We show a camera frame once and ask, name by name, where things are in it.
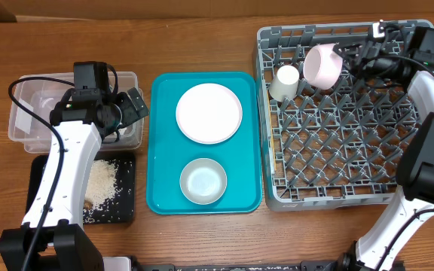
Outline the white paper cup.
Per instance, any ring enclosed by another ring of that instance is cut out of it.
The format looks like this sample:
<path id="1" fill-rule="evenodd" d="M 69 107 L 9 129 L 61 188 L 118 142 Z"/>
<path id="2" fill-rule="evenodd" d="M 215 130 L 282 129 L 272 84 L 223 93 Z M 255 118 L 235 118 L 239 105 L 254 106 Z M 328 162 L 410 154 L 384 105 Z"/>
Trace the white paper cup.
<path id="1" fill-rule="evenodd" d="M 294 99 L 298 89 L 300 73 L 293 65 L 283 65 L 275 74 L 269 86 L 269 94 L 278 102 Z"/>

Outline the grey small bowl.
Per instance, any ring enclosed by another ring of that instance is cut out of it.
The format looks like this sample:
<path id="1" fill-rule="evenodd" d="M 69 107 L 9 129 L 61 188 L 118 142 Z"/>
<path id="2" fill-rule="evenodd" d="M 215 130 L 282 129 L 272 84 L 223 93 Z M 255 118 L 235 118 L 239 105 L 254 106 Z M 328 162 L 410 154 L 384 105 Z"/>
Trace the grey small bowl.
<path id="1" fill-rule="evenodd" d="M 228 178 L 217 161 L 198 158 L 184 167 L 179 184 L 187 200 L 203 206 L 217 202 L 224 195 Z"/>

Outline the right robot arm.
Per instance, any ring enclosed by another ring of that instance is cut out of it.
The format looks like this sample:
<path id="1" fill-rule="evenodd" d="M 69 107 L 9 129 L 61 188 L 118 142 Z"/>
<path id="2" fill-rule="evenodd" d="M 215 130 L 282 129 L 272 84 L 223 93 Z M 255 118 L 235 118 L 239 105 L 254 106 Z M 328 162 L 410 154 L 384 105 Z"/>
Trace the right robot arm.
<path id="1" fill-rule="evenodd" d="M 398 187 L 374 226 L 337 261 L 337 270 L 397 270 L 397 254 L 434 216 L 434 28 L 418 26 L 410 37 L 390 22 L 374 23 L 359 43 L 333 51 L 352 76 L 399 85 L 421 119 L 396 169 Z"/>

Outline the brown food piece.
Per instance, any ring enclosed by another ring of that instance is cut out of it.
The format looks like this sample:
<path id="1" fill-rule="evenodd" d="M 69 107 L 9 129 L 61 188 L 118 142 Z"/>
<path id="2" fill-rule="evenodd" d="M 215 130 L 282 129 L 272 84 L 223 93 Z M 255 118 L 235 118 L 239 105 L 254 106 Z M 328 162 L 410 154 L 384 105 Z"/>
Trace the brown food piece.
<path id="1" fill-rule="evenodd" d="M 90 210 L 92 208 L 93 208 L 93 203 L 91 203 L 90 201 L 85 200 L 84 201 L 84 209 Z"/>

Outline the pink bowl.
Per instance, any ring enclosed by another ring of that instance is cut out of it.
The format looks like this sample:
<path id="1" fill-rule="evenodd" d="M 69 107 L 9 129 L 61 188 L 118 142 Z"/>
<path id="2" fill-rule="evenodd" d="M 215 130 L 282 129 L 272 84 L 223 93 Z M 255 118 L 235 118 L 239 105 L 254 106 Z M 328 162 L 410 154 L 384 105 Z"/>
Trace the pink bowl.
<path id="1" fill-rule="evenodd" d="M 307 53 L 304 59 L 304 78 L 311 86 L 327 90 L 337 82 L 343 59 L 334 52 L 334 46 L 335 44 L 319 44 Z"/>

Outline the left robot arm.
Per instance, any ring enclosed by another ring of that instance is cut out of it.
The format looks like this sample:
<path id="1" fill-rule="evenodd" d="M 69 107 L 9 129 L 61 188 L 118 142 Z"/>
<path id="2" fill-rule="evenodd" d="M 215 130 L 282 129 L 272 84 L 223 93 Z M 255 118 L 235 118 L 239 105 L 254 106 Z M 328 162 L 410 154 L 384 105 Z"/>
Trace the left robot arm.
<path id="1" fill-rule="evenodd" d="M 105 62 L 75 62 L 74 80 L 45 120 L 12 92 L 22 111 L 52 133 L 35 198 L 22 224 L 3 230 L 0 255 L 8 270 L 141 270 L 134 256 L 104 257 L 83 229 L 84 196 L 93 161 L 104 139 L 149 110 L 138 90 L 109 82 Z"/>

